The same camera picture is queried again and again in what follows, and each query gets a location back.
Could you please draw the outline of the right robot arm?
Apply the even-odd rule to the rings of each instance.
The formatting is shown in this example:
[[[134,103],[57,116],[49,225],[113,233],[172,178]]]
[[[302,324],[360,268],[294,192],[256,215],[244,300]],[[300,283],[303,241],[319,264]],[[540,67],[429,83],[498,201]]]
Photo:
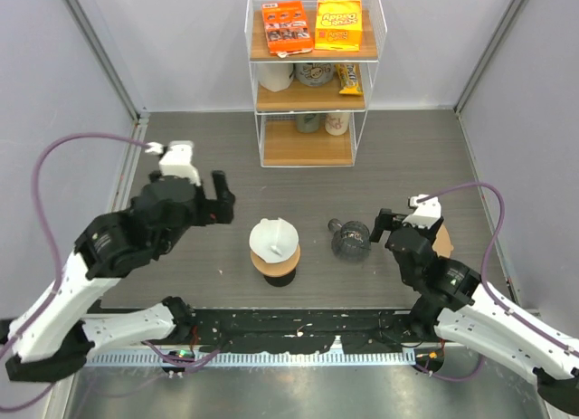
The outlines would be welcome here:
[[[524,378],[554,408],[577,415],[577,338],[520,308],[464,263],[438,255],[433,244],[442,223],[438,209],[424,217],[382,209],[370,234],[373,243],[389,234],[384,247],[403,284],[420,296],[409,319],[412,335],[471,348]]]

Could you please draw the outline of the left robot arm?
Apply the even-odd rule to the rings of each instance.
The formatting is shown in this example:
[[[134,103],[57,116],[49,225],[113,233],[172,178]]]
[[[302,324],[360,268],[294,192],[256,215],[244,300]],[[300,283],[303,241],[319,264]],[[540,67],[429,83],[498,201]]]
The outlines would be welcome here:
[[[107,322],[83,320],[87,310],[132,271],[168,254],[191,227],[230,224],[235,196],[226,174],[214,170],[216,197],[185,177],[156,171],[140,194],[121,211],[97,216],[81,233],[63,267],[60,282],[47,288],[32,311],[1,322],[1,340],[10,342],[5,363],[12,382],[55,383],[75,374],[107,349],[143,341],[184,344],[193,335],[191,308],[178,297],[166,297],[148,309]]]

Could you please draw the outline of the white paper coffee filter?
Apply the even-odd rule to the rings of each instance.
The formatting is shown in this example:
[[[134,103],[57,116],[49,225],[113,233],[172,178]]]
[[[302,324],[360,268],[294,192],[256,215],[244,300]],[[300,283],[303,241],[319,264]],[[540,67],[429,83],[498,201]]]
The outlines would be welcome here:
[[[297,229],[282,218],[261,219],[251,230],[249,246],[252,252],[266,263],[281,263],[297,250]]]

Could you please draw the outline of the brown paper coffee filter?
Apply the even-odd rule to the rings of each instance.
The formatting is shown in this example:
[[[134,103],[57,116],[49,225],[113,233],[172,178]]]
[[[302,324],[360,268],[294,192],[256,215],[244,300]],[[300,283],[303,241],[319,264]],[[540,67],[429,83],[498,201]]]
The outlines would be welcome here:
[[[451,242],[450,234],[448,229],[444,224],[442,224],[436,233],[434,243],[432,245],[433,250],[438,256],[450,258],[454,250],[454,246]]]

